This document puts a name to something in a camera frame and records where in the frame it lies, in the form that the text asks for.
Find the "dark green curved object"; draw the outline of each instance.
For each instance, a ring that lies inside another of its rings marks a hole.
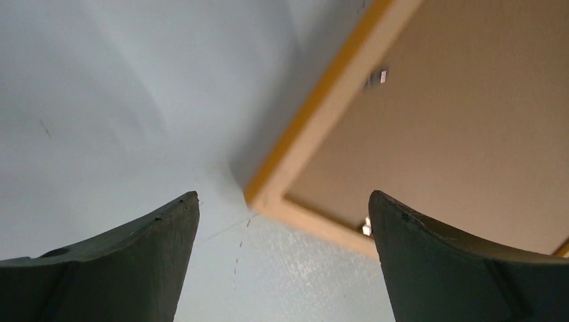
[[[197,193],[39,258],[0,261],[0,321],[173,321]]]
[[[397,322],[569,321],[569,260],[470,235],[381,191],[369,210]]]

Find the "scratch mark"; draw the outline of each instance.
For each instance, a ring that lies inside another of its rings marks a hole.
[[[42,120],[40,120],[40,124],[42,125],[42,127],[46,130],[46,133],[48,134],[48,136],[50,137],[50,139],[52,138],[52,135],[50,134],[50,131],[48,130],[48,128],[44,125],[44,122]]]
[[[256,213],[255,215],[251,216],[251,218],[255,218],[255,217],[257,217],[257,216],[259,216],[259,214]],[[217,233],[214,233],[213,235],[211,235],[211,236],[209,236],[208,238],[204,239],[204,240],[201,241],[200,243],[194,244],[194,248],[196,248],[196,247],[198,247],[198,246],[201,246],[201,245],[205,244],[206,242],[209,242],[209,241],[212,240],[213,238],[216,238],[217,236],[219,236],[219,235],[221,235],[221,234],[223,234],[223,233],[225,233],[225,232],[227,232],[227,231],[229,231],[229,230],[231,230],[231,229],[233,229],[233,228],[235,228],[235,227],[237,227],[237,226],[239,226],[239,225],[242,225],[242,224],[245,222],[245,220],[246,220],[246,219],[243,219],[243,220],[241,220],[241,221],[239,221],[239,222],[237,222],[237,223],[234,223],[233,225],[231,225],[231,226],[229,226],[229,227],[227,227],[227,228],[225,228],[225,229],[222,229],[221,231],[218,231]]]

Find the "brown cork surface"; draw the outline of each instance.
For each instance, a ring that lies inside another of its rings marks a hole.
[[[569,235],[569,2],[426,0],[289,191],[356,229],[374,189],[474,235]]]

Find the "yellow wooden frame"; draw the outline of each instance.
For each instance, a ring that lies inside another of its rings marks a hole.
[[[286,193],[421,1],[375,0],[369,7],[245,188],[245,200],[251,208],[321,239],[378,258],[371,238],[291,201]]]

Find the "small metal object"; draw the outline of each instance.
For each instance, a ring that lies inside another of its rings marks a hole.
[[[371,236],[373,234],[372,233],[372,222],[371,222],[369,216],[366,217],[366,222],[362,226],[362,233],[364,233],[364,235],[366,235],[366,236]]]
[[[370,74],[366,83],[364,84],[364,89],[368,89],[377,84],[383,84],[387,81],[387,68],[381,68]]]

